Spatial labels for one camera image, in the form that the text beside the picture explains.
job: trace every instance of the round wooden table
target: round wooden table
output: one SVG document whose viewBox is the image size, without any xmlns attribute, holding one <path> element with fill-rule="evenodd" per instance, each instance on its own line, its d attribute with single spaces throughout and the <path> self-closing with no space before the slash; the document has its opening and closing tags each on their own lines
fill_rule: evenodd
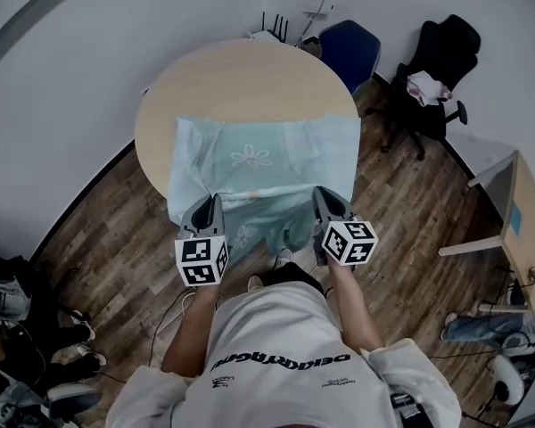
<svg viewBox="0 0 535 428">
<path fill-rule="evenodd" d="M 222 41 L 174 62 L 150 87 L 136 117 L 136 153 L 166 197 L 177 116 L 265 122 L 326 112 L 358 116 L 347 87 L 316 57 L 283 43 Z"/>
</svg>

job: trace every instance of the desk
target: desk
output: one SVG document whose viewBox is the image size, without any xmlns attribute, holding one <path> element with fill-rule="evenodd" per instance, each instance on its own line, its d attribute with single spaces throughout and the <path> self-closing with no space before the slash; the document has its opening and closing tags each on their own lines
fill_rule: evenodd
<svg viewBox="0 0 535 428">
<path fill-rule="evenodd" d="M 472 179 L 481 184 L 503 219 L 501 233 L 491 238 L 438 250 L 440 256 L 501 247 L 521 286 L 531 284 L 529 270 L 535 267 L 535 179 L 519 151 Z M 535 310 L 535 285 L 523 288 L 528 306 Z"/>
<path fill-rule="evenodd" d="M 316 119 L 326 112 L 358 116 L 347 87 L 320 60 L 283 43 L 223 41 L 174 62 L 149 88 L 136 118 L 136 153 L 166 197 L 177 116 L 237 123 Z"/>
</svg>

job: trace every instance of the white cloth on chair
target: white cloth on chair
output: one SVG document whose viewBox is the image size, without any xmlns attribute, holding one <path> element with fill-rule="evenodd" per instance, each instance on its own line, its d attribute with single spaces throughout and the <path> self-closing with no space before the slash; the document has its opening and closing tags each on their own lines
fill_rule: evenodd
<svg viewBox="0 0 535 428">
<path fill-rule="evenodd" d="M 438 106 L 439 98 L 452 98 L 452 93 L 440 81 L 435 80 L 425 71 L 419 71 L 408 76 L 407 92 L 413 96 L 421 106 L 429 104 Z"/>
</svg>

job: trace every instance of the person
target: person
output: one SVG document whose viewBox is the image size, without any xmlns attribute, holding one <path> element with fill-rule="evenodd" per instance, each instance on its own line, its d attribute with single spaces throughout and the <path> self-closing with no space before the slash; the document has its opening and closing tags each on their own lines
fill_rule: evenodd
<svg viewBox="0 0 535 428">
<path fill-rule="evenodd" d="M 535 267 L 530 271 L 535 281 Z M 500 350 L 504 339 L 512 333 L 535 334 L 535 312 L 508 313 L 480 317 L 446 316 L 440 339 L 448 342 L 483 342 Z"/>
<path fill-rule="evenodd" d="M 60 328 L 49 283 L 36 276 L 32 284 L 33 296 L 26 320 L 12 322 L 6 340 L 0 333 L 0 370 L 43 396 L 62 383 L 93 377 L 107 361 L 85 345 L 95 338 L 89 323 L 72 317 L 73 327 Z M 55 352 L 72 345 L 78 345 L 82 358 L 67 365 L 50 363 Z"/>
<path fill-rule="evenodd" d="M 106 419 L 127 427 L 397 427 L 393 402 L 420 405 L 420 427 L 458 427 L 456 394 L 410 339 L 383 338 L 348 267 L 327 256 L 342 330 L 319 282 L 284 250 L 275 270 L 216 312 L 197 289 L 160 369 L 140 366 Z"/>
</svg>

